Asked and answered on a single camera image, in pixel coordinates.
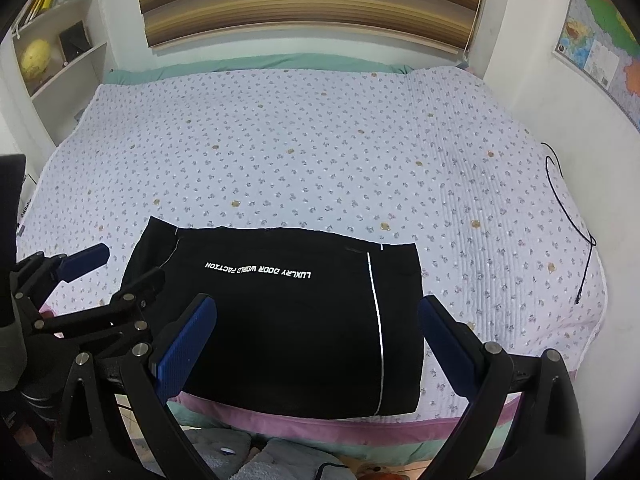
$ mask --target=metal screw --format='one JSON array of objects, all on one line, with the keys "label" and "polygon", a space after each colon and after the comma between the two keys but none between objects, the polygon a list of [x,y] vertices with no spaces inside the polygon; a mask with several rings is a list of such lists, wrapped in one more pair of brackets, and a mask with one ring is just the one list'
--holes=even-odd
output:
[{"label": "metal screw", "polygon": [[560,360],[560,354],[556,351],[556,350],[547,350],[546,351],[546,358],[549,359],[552,362],[557,363]]},{"label": "metal screw", "polygon": [[140,357],[149,352],[149,345],[146,343],[138,343],[131,351],[133,352],[133,355]]},{"label": "metal screw", "polygon": [[484,343],[484,349],[489,352],[489,354],[499,354],[500,352],[502,352],[502,347],[494,342],[494,341],[488,341],[486,343]]},{"label": "metal screw", "polygon": [[76,356],[76,364],[83,365],[89,360],[89,354],[87,352],[81,352]]}]

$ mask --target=pink blanket trim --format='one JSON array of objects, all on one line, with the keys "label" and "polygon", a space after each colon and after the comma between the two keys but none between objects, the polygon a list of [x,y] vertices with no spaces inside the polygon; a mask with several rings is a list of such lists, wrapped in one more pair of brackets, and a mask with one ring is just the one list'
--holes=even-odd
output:
[{"label": "pink blanket trim", "polygon": [[[431,440],[445,440],[459,421],[459,418],[436,418],[383,424],[351,420],[319,420],[252,412],[195,397],[185,392],[180,393],[173,400],[192,412],[210,416],[224,424],[250,433],[261,433],[289,440],[335,442],[351,446],[401,446]],[[518,399],[505,404],[498,425],[513,420],[517,407]]]}]

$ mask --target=world map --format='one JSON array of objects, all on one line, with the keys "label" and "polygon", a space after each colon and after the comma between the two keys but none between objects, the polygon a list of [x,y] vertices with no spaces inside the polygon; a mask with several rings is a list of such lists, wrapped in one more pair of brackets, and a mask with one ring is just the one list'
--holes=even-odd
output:
[{"label": "world map", "polygon": [[640,44],[611,0],[571,0],[556,51],[640,130]]}]

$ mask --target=yellow ball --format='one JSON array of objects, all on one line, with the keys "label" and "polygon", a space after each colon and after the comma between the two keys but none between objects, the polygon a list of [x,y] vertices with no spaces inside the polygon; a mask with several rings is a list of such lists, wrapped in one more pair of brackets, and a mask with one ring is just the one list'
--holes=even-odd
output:
[{"label": "yellow ball", "polygon": [[47,70],[51,61],[51,46],[47,41],[34,40],[20,58],[20,71],[25,81],[32,81]]}]

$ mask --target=bed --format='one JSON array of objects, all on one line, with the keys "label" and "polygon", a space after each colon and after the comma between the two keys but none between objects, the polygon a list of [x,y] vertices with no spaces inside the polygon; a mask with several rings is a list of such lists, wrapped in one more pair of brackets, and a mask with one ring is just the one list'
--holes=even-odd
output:
[{"label": "bed", "polygon": [[[556,348],[575,372],[607,291],[597,252],[587,266],[592,248],[554,197],[552,187],[587,232],[545,148],[455,67],[339,72],[298,61],[111,75],[47,163],[18,231],[18,257],[111,249],[106,266],[59,286],[48,306],[61,314],[108,302],[151,215],[181,227],[302,227],[415,243],[424,293],[480,339],[514,353]],[[405,415],[292,419],[185,394],[173,409],[203,427],[362,460],[425,460],[466,400],[427,347],[424,357],[420,403]],[[513,418],[509,401],[490,448]]]}]

